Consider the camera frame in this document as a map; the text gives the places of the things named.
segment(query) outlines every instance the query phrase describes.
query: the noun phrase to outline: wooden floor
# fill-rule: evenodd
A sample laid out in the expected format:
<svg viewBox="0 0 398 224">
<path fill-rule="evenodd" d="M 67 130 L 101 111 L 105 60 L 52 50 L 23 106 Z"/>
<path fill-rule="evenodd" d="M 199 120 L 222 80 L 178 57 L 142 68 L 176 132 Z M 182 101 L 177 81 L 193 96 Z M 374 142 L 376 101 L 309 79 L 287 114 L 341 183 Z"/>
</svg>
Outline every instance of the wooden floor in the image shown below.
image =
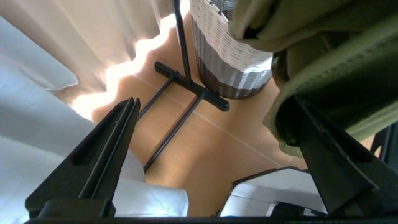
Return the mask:
<svg viewBox="0 0 398 224">
<path fill-rule="evenodd" d="M 192 75 L 200 82 L 189 16 L 185 19 L 185 32 Z M 166 82 L 154 70 L 156 60 L 183 71 L 177 44 L 175 28 L 170 29 L 166 43 L 149 52 L 141 71 L 120 79 L 114 101 L 95 109 L 92 120 L 97 123 L 117 102 L 131 96 L 140 98 L 141 108 L 144 107 Z M 275 167 L 305 168 L 302 159 L 281 152 L 262 125 L 278 92 L 271 80 L 252 98 L 230 100 L 228 112 L 202 101 L 148 171 L 148 183 L 187 190 L 188 214 L 210 216 L 221 208 L 234 180 Z M 142 164 L 194 99 L 194 94 L 172 84 L 138 122 L 130 147 Z"/>
</svg>

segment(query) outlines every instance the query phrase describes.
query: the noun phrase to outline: white and gray basket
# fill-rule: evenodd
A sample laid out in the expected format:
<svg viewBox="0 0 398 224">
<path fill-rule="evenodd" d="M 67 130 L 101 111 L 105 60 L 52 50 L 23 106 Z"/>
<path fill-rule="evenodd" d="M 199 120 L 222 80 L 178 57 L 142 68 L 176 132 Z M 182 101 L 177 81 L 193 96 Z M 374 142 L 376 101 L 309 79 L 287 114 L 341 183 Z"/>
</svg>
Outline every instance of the white and gray basket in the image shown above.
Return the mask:
<svg viewBox="0 0 398 224">
<path fill-rule="evenodd" d="M 197 64 L 202 82 L 227 98 L 247 98 L 271 78 L 272 53 L 234 40 L 228 21 L 236 0 L 190 0 Z"/>
</svg>

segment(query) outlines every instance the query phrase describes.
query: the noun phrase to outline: black metal pole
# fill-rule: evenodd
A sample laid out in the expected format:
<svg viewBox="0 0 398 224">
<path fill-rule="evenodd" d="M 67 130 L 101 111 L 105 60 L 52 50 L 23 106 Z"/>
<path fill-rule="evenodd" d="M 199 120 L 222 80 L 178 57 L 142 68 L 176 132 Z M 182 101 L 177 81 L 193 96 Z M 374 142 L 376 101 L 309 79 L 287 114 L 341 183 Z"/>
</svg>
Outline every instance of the black metal pole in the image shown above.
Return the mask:
<svg viewBox="0 0 398 224">
<path fill-rule="evenodd" d="M 182 62 L 184 64 L 184 73 L 186 77 L 185 81 L 188 84 L 191 84 L 192 82 L 191 70 L 189 68 L 187 42 L 185 41 L 185 33 L 184 33 L 184 23 L 180 12 L 180 0 L 173 0 L 173 12 L 175 14 L 175 20 L 177 23 L 177 37 L 182 54 Z"/>
<path fill-rule="evenodd" d="M 155 101 L 163 94 L 163 92 L 169 87 L 169 85 L 174 81 L 175 75 L 171 74 L 166 83 L 162 86 L 162 88 L 156 93 L 156 95 L 150 99 L 150 101 L 145 105 L 145 107 L 139 112 L 138 121 L 142 118 L 142 116 L 147 112 L 147 110 L 155 103 Z"/>
<path fill-rule="evenodd" d="M 147 170 L 150 168 L 150 166 L 155 162 L 155 160 L 160 155 L 160 153 L 162 153 L 163 149 L 167 146 L 167 144 L 174 137 L 174 135 L 177 133 L 177 131 L 181 128 L 181 126 L 184 124 L 184 122 L 192 114 L 193 110 L 199 105 L 199 103 L 203 99 L 203 97 L 205 97 L 204 92 L 196 98 L 196 100 L 193 102 L 191 107 L 189 107 L 187 112 L 185 112 L 185 114 L 182 116 L 182 118 L 178 121 L 178 123 L 173 127 L 171 132 L 167 135 L 167 137 L 163 140 L 163 142 L 160 144 L 160 146 L 156 149 L 155 153 L 152 155 L 152 157 L 150 157 L 148 162 L 145 164 L 144 172 L 147 172 Z"/>
</svg>

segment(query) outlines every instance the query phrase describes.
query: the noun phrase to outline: beige curtain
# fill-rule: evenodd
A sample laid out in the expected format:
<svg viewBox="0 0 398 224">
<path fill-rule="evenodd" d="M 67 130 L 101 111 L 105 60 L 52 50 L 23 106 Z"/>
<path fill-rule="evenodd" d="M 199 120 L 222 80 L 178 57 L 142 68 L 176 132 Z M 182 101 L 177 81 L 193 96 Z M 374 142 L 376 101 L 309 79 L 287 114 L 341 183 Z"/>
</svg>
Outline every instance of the beige curtain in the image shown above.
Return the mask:
<svg viewBox="0 0 398 224">
<path fill-rule="evenodd" d="M 159 34 L 170 0 L 2 0 L 0 16 L 69 68 L 86 92 L 105 91 L 105 70 Z"/>
</svg>

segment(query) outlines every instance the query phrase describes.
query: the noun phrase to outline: clothes rack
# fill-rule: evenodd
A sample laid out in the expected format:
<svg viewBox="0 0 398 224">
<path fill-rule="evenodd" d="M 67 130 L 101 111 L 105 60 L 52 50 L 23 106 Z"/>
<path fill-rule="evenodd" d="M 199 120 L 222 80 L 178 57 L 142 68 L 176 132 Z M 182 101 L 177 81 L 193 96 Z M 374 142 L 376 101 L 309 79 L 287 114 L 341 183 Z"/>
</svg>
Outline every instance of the clothes rack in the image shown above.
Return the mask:
<svg viewBox="0 0 398 224">
<path fill-rule="evenodd" d="M 212 93 L 209 89 L 202 87 L 201 85 L 195 83 L 191 77 L 191 71 L 189 67 L 188 60 L 188 51 L 187 51 L 187 43 L 185 41 L 185 33 L 183 27 L 183 19 L 180 12 L 180 0 L 172 1 L 173 12 L 175 14 L 175 19 L 177 23 L 177 37 L 178 44 L 180 46 L 181 54 L 182 54 L 182 62 L 184 66 L 184 74 L 181 75 L 178 71 L 169 68 L 163 63 L 156 61 L 155 62 L 155 70 L 160 74 L 166 76 L 168 80 L 163 84 L 162 88 L 155 94 L 155 96 L 145 105 L 145 107 L 140 111 L 138 120 L 140 120 L 143 115 L 149 110 L 149 108 L 156 102 L 156 100 L 163 94 L 163 92 L 170 86 L 171 83 L 175 82 L 190 92 L 196 94 L 197 98 L 195 101 L 189 106 L 184 115 L 177 121 L 174 127 L 170 130 L 168 135 L 163 139 L 161 144 L 155 150 L 155 153 L 150 157 L 147 163 L 144 166 L 144 172 L 147 172 L 151 165 L 155 162 L 155 160 L 160 156 L 162 151 L 166 148 L 171 139 L 175 136 L 175 134 L 182 127 L 184 122 L 189 118 L 195 108 L 199 105 L 201 100 L 206 100 L 212 105 L 216 106 L 221 111 L 229 110 L 228 101 L 224 100 L 220 96 Z"/>
</svg>

